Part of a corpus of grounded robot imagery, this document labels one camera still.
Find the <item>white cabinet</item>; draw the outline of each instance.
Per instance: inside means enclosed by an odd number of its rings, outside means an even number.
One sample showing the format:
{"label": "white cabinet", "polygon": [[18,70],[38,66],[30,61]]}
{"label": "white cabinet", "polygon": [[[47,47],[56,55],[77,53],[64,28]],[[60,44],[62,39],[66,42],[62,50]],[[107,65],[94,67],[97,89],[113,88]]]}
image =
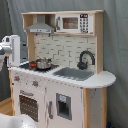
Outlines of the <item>white cabinet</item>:
{"label": "white cabinet", "polygon": [[46,81],[48,128],[83,128],[82,89]]}
{"label": "white cabinet", "polygon": [[37,124],[38,128],[45,128],[45,96],[22,86],[13,86],[15,115],[27,114]]}

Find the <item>toy range hood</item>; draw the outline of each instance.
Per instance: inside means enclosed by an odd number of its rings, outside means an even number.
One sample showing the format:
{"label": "toy range hood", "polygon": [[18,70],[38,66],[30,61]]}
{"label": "toy range hood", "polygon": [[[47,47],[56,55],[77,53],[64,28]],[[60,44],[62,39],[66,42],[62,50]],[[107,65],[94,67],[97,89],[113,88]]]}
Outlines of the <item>toy range hood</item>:
{"label": "toy range hood", "polygon": [[54,33],[54,28],[45,23],[45,15],[37,15],[37,23],[28,27],[27,32],[34,33]]}

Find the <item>tile backsplash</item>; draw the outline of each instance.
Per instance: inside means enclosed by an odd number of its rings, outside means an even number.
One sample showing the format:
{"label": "tile backsplash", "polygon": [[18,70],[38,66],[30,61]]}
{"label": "tile backsplash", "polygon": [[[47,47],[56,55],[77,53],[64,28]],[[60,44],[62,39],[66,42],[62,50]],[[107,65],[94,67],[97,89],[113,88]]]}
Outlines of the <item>tile backsplash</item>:
{"label": "tile backsplash", "polygon": [[[54,64],[77,67],[80,53],[88,50],[95,56],[96,37],[68,35],[35,35],[36,59],[52,58]],[[89,55],[83,56],[83,62],[88,62],[88,69],[95,70],[95,65]]]}

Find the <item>knob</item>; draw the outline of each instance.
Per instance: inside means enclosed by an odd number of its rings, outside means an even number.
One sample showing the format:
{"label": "knob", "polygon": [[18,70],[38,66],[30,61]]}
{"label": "knob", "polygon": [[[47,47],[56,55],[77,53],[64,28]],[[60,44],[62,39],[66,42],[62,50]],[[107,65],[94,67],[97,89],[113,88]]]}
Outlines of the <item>knob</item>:
{"label": "knob", "polygon": [[19,81],[20,77],[19,76],[15,76],[14,81]]}
{"label": "knob", "polygon": [[33,81],[33,85],[34,85],[35,87],[38,87],[38,82],[37,82],[37,81]]}

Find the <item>faucet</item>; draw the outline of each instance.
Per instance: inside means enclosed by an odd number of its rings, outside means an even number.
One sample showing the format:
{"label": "faucet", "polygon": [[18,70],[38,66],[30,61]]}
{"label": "faucet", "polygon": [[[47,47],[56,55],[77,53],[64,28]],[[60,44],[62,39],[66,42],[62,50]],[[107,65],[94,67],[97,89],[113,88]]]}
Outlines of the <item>faucet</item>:
{"label": "faucet", "polygon": [[90,51],[83,51],[80,54],[80,62],[77,64],[77,67],[81,70],[87,69],[87,67],[88,67],[87,62],[86,63],[82,62],[82,57],[83,57],[84,54],[90,55],[90,57],[92,59],[92,65],[95,65],[95,58],[94,58],[93,54]]}

